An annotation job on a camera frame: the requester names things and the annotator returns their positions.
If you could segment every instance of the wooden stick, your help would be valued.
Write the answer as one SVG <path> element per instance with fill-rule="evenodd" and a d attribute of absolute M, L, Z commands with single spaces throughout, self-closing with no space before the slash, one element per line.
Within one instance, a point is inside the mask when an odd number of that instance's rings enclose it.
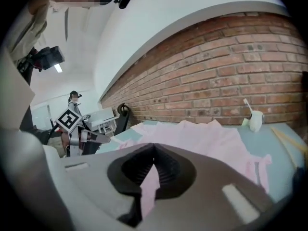
<path fill-rule="evenodd" d="M 291 139 L 289 136 L 287 136 L 285 133 L 281 132 L 278 129 L 275 130 L 281 138 L 287 140 L 290 144 L 292 144 L 295 148 L 299 149 L 302 153 L 308 152 L 308 146 L 297 143 L 295 140 Z"/>
<path fill-rule="evenodd" d="M 296 162 L 295 162 L 293 156 L 292 156 L 291 153 L 289 152 L 287 145 L 285 144 L 285 142 L 283 141 L 283 139 L 280 137 L 280 135 L 277 133 L 277 130 L 276 130 L 275 128 L 273 128 L 273 127 L 271 127 L 271 129 L 272 129 L 272 131 L 274 132 L 274 134 L 277 136 L 277 138 L 279 139 L 279 141 L 283 144 L 284 149 L 285 149 L 286 152 L 288 153 L 288 155 L 289 155 L 289 157 L 290 157 L 290 159 L 291 159 L 291 162 L 292 162 L 292 164 L 293 164 L 293 166 L 294 166 L 294 168 L 295 168 L 295 170 L 296 170 L 296 169 L 297 169 L 297 164 L 296 164 Z"/>

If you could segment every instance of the ceiling light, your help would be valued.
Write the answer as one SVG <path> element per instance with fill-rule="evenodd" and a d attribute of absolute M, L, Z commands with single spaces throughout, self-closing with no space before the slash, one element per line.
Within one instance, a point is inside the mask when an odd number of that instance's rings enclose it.
<path fill-rule="evenodd" d="M 60 64 L 56 64 L 54 67 L 56 68 L 58 73 L 62 73 L 63 72 L 62 68 L 60 67 Z"/>

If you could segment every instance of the white cup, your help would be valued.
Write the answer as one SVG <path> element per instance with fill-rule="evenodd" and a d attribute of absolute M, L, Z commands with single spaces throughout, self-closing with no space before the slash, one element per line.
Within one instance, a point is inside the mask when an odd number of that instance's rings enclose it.
<path fill-rule="evenodd" d="M 258 110 L 253 110 L 249 121 L 249 128 L 253 132 L 258 132 L 262 126 L 263 113 Z"/>

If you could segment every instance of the white wall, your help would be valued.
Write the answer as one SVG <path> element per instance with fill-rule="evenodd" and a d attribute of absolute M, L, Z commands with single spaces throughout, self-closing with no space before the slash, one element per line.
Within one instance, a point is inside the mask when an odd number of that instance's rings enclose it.
<path fill-rule="evenodd" d="M 97 102 L 97 93 L 91 73 L 66 75 L 57 73 L 54 68 L 46 71 L 50 71 L 49 78 L 40 79 L 40 73 L 34 70 L 31 89 L 35 96 L 30 105 L 31 110 L 49 105 L 51 117 L 55 120 L 67 108 L 69 93 L 73 90 L 82 95 L 79 99 L 81 103 L 79 109 L 82 114 L 89 114 L 102 108 L 100 103 Z"/>
<path fill-rule="evenodd" d="M 96 93 L 94 90 L 86 90 L 86 91 L 79 91 L 78 89 L 75 90 L 82 95 L 82 97 L 79 99 L 80 105 L 78 106 L 82 115 L 93 113 L 102 108 L 100 104 L 97 103 Z M 49 99 L 42 103 L 31 105 L 31 111 L 32 113 L 34 113 L 33 111 L 38 110 L 43 106 L 49 105 L 51 118 L 54 121 L 67 108 L 68 98 L 69 94 L 66 94 L 56 98 Z"/>
<path fill-rule="evenodd" d="M 209 18 L 248 11 L 286 14 L 279 0 L 131 0 L 126 9 L 116 8 L 98 49 L 98 99 L 136 60 L 174 33 Z"/>

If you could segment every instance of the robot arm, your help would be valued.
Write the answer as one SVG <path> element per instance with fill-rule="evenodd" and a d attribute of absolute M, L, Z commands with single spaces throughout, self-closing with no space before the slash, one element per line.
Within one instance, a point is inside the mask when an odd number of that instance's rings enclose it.
<path fill-rule="evenodd" d="M 78 125 L 82 116 L 67 108 L 56 120 L 57 124 L 61 126 L 68 133 L 70 142 L 70 156 L 79 156 L 79 144 L 83 145 L 87 142 L 92 143 L 109 143 L 110 138 L 106 135 L 95 133 L 86 130 L 84 127 Z"/>

